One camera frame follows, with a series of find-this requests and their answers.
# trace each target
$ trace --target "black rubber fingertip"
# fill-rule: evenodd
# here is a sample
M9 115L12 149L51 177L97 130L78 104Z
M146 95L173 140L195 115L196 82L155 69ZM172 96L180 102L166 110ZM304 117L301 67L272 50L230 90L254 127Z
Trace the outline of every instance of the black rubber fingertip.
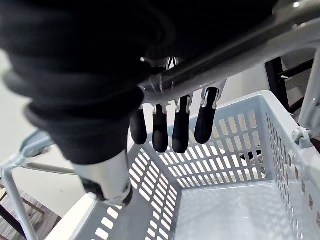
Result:
M175 113L172 134L172 148L176 153L186 152L189 143L189 118L187 113L188 96L180 99L180 111Z
M143 109L138 109L130 119L130 129L133 141L142 145L147 141L146 121Z
M209 141L212 133L216 110L212 106L200 107L196 121L194 138L197 143L205 144Z
M156 106L156 113L153 114L152 144L154 150L164 153L168 148L167 114L162 112L162 106Z

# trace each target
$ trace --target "metal bracket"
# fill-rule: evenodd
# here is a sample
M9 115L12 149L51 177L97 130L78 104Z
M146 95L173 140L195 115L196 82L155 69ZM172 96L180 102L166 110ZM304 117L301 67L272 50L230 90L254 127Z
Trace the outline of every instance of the metal bracket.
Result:
M201 98L202 98L202 101L201 101L201 104L200 104L200 108L205 108L208 104L208 95L209 95L209 91L208 91L208 88L210 87L206 87L202 90L202 93L201 93ZM219 96L220 96L220 90L219 88L216 88L217 91L216 91L216 95L215 95L215 99L214 99L214 102L213 102L213 105L212 105L212 108L215 110L217 109L217 101L219 99Z
M161 104L161 107L162 107L162 113L163 114L167 114L167 108L166 108L166 106L168 106L169 104L167 104L167 105L162 105ZM157 113L157 105L154 105L153 106L153 112L152 112L153 114L156 114Z
M291 136L295 143L299 145L301 149L313 147L313 144L310 141L310 137L312 136L310 130L307 130L300 126L297 129L293 130Z
M186 108L185 108L185 112L187 114L189 114L190 113L190 107L191 107L191 104L192 104L192 101L193 101L193 98L194 98L194 93L188 94L187 96L188 96L188 98L187 98L187 105L186 105ZM174 100L174 104L176 106L176 108L175 108L175 112L176 113L180 112L180 108L181 108L180 99L181 98Z

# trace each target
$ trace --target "robotic hand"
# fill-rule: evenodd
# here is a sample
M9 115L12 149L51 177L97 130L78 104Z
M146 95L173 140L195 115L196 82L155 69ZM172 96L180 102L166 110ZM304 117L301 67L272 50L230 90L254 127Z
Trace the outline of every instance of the robotic hand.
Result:
M275 2L0 0L0 47L12 63L4 81L32 99L25 116L49 133L84 188L99 200L127 205L128 128L144 98L137 86L165 71L152 63L172 56L187 61L212 50L261 22ZM220 24L226 11L213 10L223 8L237 27ZM210 94L204 94L203 109L209 100L215 105ZM177 101L177 114L189 114L190 98Z

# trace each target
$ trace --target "white wall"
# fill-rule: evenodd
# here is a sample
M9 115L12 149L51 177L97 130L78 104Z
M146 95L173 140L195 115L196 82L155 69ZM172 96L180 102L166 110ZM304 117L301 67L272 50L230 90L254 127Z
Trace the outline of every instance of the white wall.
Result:
M0 75L10 66L3 52L0 51ZM225 85L220 103L242 97L244 95L268 90L268 80L264 65L258 65L245 72L230 77ZM0 162L19 149L22 140L34 128L23 117L22 109L28 99L17 96L7 90L0 83ZM201 102L201 91L194 93L191 106L191 117L198 114ZM152 111L149 104L145 104L145 118L148 131L152 131ZM174 124L175 105L172 102L167 107L168 125ZM58 148L36 160L37 162L71 168ZM27 192L40 203L47 206L60 216L65 213L83 196L84 190L76 176L44 173L27 169L17 169L14 179L18 187Z

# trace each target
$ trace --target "black metal frame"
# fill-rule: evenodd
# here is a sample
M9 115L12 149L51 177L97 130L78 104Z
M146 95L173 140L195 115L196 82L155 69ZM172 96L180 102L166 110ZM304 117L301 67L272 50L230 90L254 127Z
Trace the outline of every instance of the black metal frame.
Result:
M285 109L287 109L287 111L291 114L302 107L304 97L289 106L285 80L311 69L313 62L314 60L311 59L285 71L283 70L281 57L277 57L265 64L265 70L271 92L273 92Z

